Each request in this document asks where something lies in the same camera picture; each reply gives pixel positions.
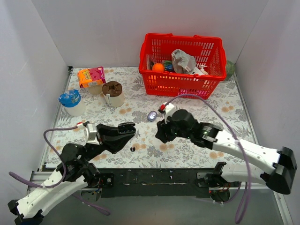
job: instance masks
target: blue lid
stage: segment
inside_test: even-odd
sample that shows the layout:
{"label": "blue lid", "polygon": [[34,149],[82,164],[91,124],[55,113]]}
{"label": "blue lid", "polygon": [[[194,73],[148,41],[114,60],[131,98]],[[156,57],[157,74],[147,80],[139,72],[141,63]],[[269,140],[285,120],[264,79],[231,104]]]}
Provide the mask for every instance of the blue lid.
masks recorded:
{"label": "blue lid", "polygon": [[58,97],[58,100],[64,107],[71,108],[78,105],[81,100],[81,96],[78,90],[68,90],[65,93],[61,94]]}

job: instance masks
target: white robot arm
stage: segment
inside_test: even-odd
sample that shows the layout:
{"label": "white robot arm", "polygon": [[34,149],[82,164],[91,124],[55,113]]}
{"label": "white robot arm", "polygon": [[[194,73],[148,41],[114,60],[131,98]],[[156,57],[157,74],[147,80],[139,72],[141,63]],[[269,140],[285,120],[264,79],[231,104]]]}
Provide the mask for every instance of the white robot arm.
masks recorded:
{"label": "white robot arm", "polygon": [[[163,143],[176,137],[188,138],[199,147],[228,153],[243,159],[236,140],[230,133],[211,123],[198,123],[191,113],[184,109],[176,111],[172,104],[159,110],[165,119],[157,123],[156,138]],[[265,148],[245,140],[240,140],[250,163],[252,182],[264,184],[273,191],[290,194],[297,164],[293,151]],[[245,165],[222,163],[216,166],[215,174],[206,176],[203,185],[216,186],[215,179],[224,182],[247,181],[248,171]]]}
{"label": "white robot arm", "polygon": [[[16,225],[38,225],[43,217],[58,203],[84,187],[106,187],[111,185],[106,174],[89,163],[95,156],[104,150],[117,153],[135,135],[134,123],[122,123],[118,127],[109,127],[103,124],[89,122],[77,124],[85,128],[86,144],[66,144],[60,155],[62,163],[46,179],[41,187],[37,187],[29,195],[20,200],[11,200],[8,203],[10,211],[17,216]],[[66,175],[63,177],[63,163],[66,166]]]}

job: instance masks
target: floral tablecloth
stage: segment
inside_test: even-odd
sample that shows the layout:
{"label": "floral tablecloth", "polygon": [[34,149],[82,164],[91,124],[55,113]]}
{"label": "floral tablecloth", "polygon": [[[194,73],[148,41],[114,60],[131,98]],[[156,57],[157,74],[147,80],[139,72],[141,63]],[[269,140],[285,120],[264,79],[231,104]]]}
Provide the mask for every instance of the floral tablecloth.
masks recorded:
{"label": "floral tablecloth", "polygon": [[[105,68],[107,81],[117,81],[122,84],[125,103],[119,108],[109,107],[103,94],[91,95],[85,89],[80,89],[77,73],[84,68],[74,68],[69,83],[69,89],[79,89],[87,109],[81,117],[71,117],[64,110],[60,113],[57,127],[67,128],[79,121],[103,123],[117,126],[119,123],[132,121],[136,123],[136,135],[123,150],[117,154],[104,151],[91,160],[98,168],[137,168],[137,167],[214,167],[217,162],[225,161],[241,164],[243,160],[231,155],[209,149],[199,148],[189,140],[176,138],[167,144],[155,138],[156,122],[149,122],[147,115],[150,111],[157,111],[159,106],[169,100],[169,97],[147,95],[143,78],[137,67]],[[233,127],[239,138],[253,142],[251,129],[243,108],[236,83],[233,79],[220,82],[212,93],[208,102]],[[178,98],[173,102],[180,109],[186,109],[198,121],[214,123],[225,128],[219,118],[202,101],[197,99]],[[85,144],[83,130],[55,132],[52,144],[61,151],[67,143]],[[59,158],[48,150],[46,167],[55,168],[60,163]]]}

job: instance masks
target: green ball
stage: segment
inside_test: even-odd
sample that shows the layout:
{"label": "green ball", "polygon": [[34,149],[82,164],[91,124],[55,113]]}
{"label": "green ball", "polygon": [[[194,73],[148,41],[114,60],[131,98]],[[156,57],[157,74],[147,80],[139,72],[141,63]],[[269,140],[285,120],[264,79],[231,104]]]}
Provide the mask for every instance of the green ball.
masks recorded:
{"label": "green ball", "polygon": [[230,61],[226,61],[226,78],[225,80],[228,81],[232,77],[235,72],[235,64]]}

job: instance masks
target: red plastic basket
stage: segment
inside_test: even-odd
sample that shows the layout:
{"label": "red plastic basket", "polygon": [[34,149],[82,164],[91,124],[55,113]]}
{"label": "red plastic basket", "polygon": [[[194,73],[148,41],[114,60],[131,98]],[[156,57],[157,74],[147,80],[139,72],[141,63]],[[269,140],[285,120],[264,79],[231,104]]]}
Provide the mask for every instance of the red plastic basket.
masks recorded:
{"label": "red plastic basket", "polygon": [[[204,64],[209,75],[187,75],[147,70],[147,55],[154,63],[172,60],[171,53],[181,49],[195,57],[197,67]],[[146,92],[150,95],[176,96],[196,94],[208,99],[220,81],[226,78],[226,56],[222,39],[218,37],[174,36],[173,34],[146,34],[141,48],[139,72]]]}

